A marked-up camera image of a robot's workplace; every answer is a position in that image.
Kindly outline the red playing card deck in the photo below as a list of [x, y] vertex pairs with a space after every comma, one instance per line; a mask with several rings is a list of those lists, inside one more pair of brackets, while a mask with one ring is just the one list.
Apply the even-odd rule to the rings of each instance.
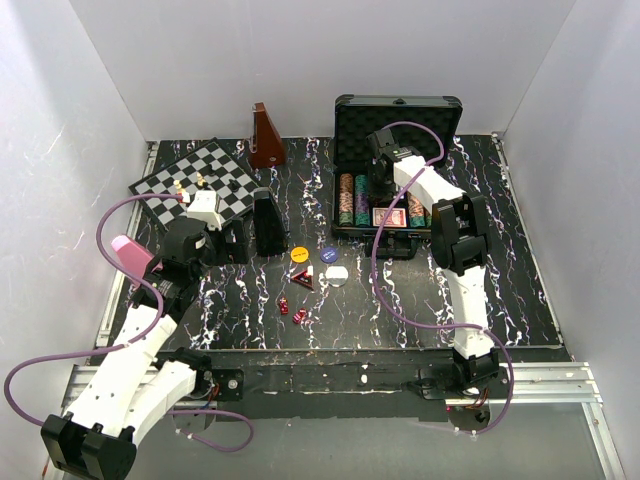
[[[375, 227], [379, 227], [383, 224], [383, 219], [385, 218], [386, 213], [387, 210], [385, 208], [372, 209], [372, 223]], [[384, 225], [392, 228], [406, 228], [406, 210], [403, 208], [393, 208]]]

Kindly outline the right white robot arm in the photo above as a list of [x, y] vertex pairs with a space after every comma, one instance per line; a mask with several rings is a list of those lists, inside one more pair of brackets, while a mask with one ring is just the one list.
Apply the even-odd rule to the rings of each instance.
[[431, 215], [431, 255], [447, 279], [453, 307], [452, 383], [464, 397], [475, 397], [499, 371], [495, 341], [490, 336], [485, 301], [486, 264], [491, 248], [485, 197], [471, 195], [438, 174], [434, 165], [446, 156], [444, 144], [430, 128], [438, 145], [427, 159], [413, 147], [402, 147], [389, 126], [367, 136], [373, 160], [375, 186], [400, 190], [383, 211], [371, 253], [371, 278], [377, 280], [376, 257], [384, 225], [400, 198], [410, 193]]

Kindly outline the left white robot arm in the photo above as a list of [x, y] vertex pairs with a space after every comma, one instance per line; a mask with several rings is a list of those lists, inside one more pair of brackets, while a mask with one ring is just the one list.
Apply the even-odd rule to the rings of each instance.
[[157, 255], [126, 235], [111, 246], [121, 265], [159, 291], [158, 302], [138, 287], [117, 337], [125, 342], [151, 331], [131, 346], [105, 356], [84, 390], [62, 415], [50, 415], [41, 437], [53, 465], [82, 479], [123, 479], [151, 428], [183, 398], [237, 401], [244, 375], [219, 369], [205, 354], [162, 345], [194, 303], [201, 278], [213, 266], [247, 262], [244, 224], [221, 230], [185, 216], [169, 223]]

